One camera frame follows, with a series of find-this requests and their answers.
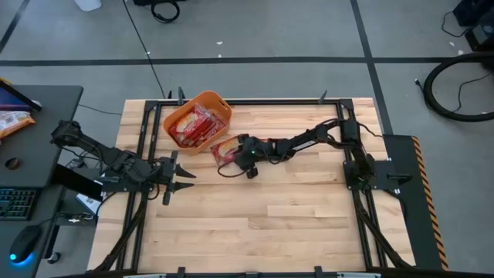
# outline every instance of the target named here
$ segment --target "computer mouse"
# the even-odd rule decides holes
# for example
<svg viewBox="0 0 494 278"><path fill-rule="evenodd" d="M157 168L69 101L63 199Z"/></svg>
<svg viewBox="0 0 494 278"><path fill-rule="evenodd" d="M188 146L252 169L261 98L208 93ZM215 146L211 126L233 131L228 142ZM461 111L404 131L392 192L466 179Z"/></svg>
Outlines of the computer mouse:
<svg viewBox="0 0 494 278"><path fill-rule="evenodd" d="M34 250L41 228L37 225L26 226L14 239L10 246L10 260L14 263L23 262Z"/></svg>

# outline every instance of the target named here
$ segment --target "blue light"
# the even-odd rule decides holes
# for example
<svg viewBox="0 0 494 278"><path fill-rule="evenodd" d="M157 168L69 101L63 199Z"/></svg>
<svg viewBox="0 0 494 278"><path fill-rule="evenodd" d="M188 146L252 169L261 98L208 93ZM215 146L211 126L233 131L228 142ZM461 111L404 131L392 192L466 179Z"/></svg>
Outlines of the blue light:
<svg viewBox="0 0 494 278"><path fill-rule="evenodd" d="M34 253L29 254L29 256L27 258L25 258L25 260L21 261L20 263L14 263L12 261L10 261L10 263L15 267L25 267L25 266L28 266L32 261L34 261Z"/></svg>

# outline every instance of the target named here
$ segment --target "food package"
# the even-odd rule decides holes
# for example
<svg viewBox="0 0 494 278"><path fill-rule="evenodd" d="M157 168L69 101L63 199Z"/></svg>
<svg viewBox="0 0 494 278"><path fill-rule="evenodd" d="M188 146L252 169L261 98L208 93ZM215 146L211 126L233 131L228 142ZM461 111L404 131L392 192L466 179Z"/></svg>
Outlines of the food package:
<svg viewBox="0 0 494 278"><path fill-rule="evenodd" d="M35 123L29 112L0 111L0 139Z"/></svg>
<svg viewBox="0 0 494 278"><path fill-rule="evenodd" d="M170 134L181 147L197 147L211 138L225 122L200 104L171 126Z"/></svg>
<svg viewBox="0 0 494 278"><path fill-rule="evenodd" d="M235 136L211 147L218 167L233 162L239 145L239 136Z"/></svg>

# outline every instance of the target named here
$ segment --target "gray floor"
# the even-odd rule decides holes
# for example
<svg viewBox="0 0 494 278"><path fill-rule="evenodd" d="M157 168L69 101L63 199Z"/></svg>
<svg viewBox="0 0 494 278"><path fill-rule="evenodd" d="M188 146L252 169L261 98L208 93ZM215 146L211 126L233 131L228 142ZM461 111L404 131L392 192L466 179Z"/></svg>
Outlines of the gray floor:
<svg viewBox="0 0 494 278"><path fill-rule="evenodd" d="M20 0L0 2L0 35ZM440 30L442 16L459 0L358 0L373 57L445 57L471 52L465 39ZM327 56L363 57L350 0L188 0L172 25L155 22L145 8L129 8L153 58ZM460 33L454 18L446 27ZM2 60L144 59L145 53L121 1L81 12L73 1L31 0ZM434 64L377 64L384 100L396 134L421 140L439 225L451 270L494 273L494 122L462 124L429 111L414 85ZM365 63L243 63L156 65L164 90L184 88L187 97L215 90L224 97L373 97ZM435 84L438 99L456 108L462 81L482 76L477 64L448 69ZM125 99L159 98L149 66L0 66L0 76L17 84L76 84L81 103L121 111ZM492 111L494 82L465 86L466 113ZM85 108L76 113L83 131L112 145L118 116ZM71 155L64 153L65 163ZM85 270L93 229L62 229L55 266L43 263L38 277ZM78 242L75 249L67 249Z"/></svg>

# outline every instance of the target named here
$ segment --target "desk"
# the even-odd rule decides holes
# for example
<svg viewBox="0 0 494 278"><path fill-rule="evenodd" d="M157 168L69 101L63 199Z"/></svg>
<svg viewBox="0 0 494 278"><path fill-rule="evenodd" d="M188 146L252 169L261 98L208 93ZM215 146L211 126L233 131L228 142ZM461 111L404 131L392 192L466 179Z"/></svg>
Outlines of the desk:
<svg viewBox="0 0 494 278"><path fill-rule="evenodd" d="M125 103L117 147L136 151L144 103ZM380 134L373 100L357 98L353 103L357 120ZM160 124L173 109L163 108ZM230 130L220 141L241 133L292 137L334 117L336 109L327 105L235 105ZM338 129L331 133L339 137ZM362 141L376 159L387 157L382 138L362 131ZM160 129L155 157L168 156L173 149L174 142ZM139 273L176 273L179 266L187 273L365 269L343 176L343 151L318 144L282 164L259 163L259 176L252 180L219 176L209 149L195 156L179 154L178 160L197 176L195 187L175 193L169 206L161 204L161 197L148 202ZM378 191L374 201L381 231L414 264L399 201ZM127 194L117 194L102 207L88 269L101 263L120 237L126 204ZM374 241L367 234L377 265Z"/></svg>
<svg viewBox="0 0 494 278"><path fill-rule="evenodd" d="M0 146L0 184L3 186L46 185L41 191L30 221L1 221L0 270L2 276L35 276L39 262L44 256L53 228L53 222L42 225L42 235L36 245L33 260L25 266L13 266L8 259L10 245L19 232L27 225L52 218L62 201L64 189L50 185L49 180L60 155L60 149L50 144L50 134L60 119L71 120L83 92L80 86L15 86L27 97L38 100L43 105L42 112L33 112L37 124L28 126L7 137ZM4 168L5 160L16 156L22 165L18 173Z"/></svg>

